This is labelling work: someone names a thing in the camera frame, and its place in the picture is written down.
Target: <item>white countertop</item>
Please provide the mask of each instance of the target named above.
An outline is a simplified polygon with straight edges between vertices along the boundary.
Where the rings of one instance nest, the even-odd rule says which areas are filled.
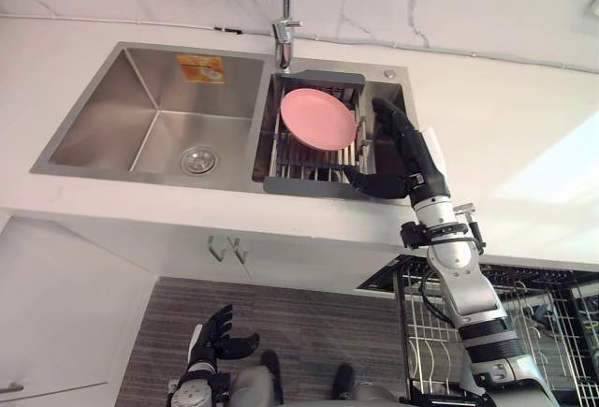
[[[0,20],[0,209],[399,249],[399,226],[414,219],[401,206],[29,173],[120,41],[260,53],[272,48],[268,37],[185,28]],[[298,40],[295,51],[306,58],[407,67],[420,127],[435,129],[456,204],[476,204],[490,260],[599,268],[599,178],[589,170],[599,168],[599,135],[589,135],[584,143],[591,148],[579,150],[590,157],[578,160],[576,174],[568,170],[572,155],[560,153],[564,143],[577,137],[577,128],[597,124],[599,77],[306,40]]]

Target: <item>wire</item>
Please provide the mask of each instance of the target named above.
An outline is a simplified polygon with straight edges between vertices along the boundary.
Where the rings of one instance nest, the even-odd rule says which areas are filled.
[[[420,296],[422,296],[422,300],[424,301],[424,305],[429,310],[429,312],[431,312],[436,318],[443,321],[444,323],[448,323],[452,327],[455,327],[455,325],[453,324],[453,321],[451,321],[451,318],[449,318],[447,315],[445,315],[443,312],[441,312],[439,309],[437,309],[434,306],[434,304],[432,304],[431,300],[428,299],[428,297],[425,294],[427,280],[429,279],[429,277],[431,275],[432,275],[432,271],[429,271],[424,276],[422,276],[422,279],[420,280],[420,287],[418,288],[418,291],[420,292]]]
[[[471,241],[475,244],[476,249],[478,251],[478,255],[482,255],[483,253],[485,253],[485,248],[483,247],[483,245],[474,237],[457,237],[455,239],[431,240],[430,245],[439,245],[441,243],[453,243],[455,241]]]

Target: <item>metal bracket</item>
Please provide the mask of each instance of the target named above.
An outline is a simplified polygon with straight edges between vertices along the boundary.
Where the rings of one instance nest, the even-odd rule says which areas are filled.
[[[220,253],[217,253],[216,250],[214,250],[213,244],[214,244],[214,236],[209,236],[208,237],[208,251],[210,251],[210,254],[212,254],[216,260],[218,260],[219,262],[222,262],[223,260],[225,260],[226,248],[223,248]]]
[[[465,215],[467,213],[476,212],[475,205],[473,203],[461,204],[453,208],[456,215]]]
[[[231,237],[227,237],[226,239],[228,240],[229,244],[231,245],[231,248],[233,248],[233,253],[235,253],[235,256],[237,256],[239,261],[243,265],[245,265],[245,262],[247,261],[248,252],[240,250],[240,238],[237,237],[235,239],[235,241],[231,240]]]
[[[11,382],[10,384],[8,384],[6,388],[0,388],[0,395],[4,395],[6,393],[14,393],[16,391],[23,391],[24,389],[24,386]]]

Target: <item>sticker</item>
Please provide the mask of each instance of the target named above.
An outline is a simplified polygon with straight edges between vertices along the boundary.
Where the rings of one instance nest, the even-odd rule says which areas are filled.
[[[198,56],[196,54],[178,54],[177,61],[187,82],[225,84],[225,70],[221,58]]]

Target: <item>cabinet door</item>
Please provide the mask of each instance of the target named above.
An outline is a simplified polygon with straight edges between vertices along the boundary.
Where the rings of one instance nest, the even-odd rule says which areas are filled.
[[[247,282],[224,233],[130,220],[72,217],[61,224],[80,236],[159,276]],[[223,258],[219,262],[209,250]]]
[[[356,287],[397,255],[283,238],[241,239],[240,244],[247,252],[245,266],[253,283],[338,293],[355,293]]]
[[[57,224],[10,220],[0,235],[0,388],[24,389],[0,402],[105,384],[140,272]]]

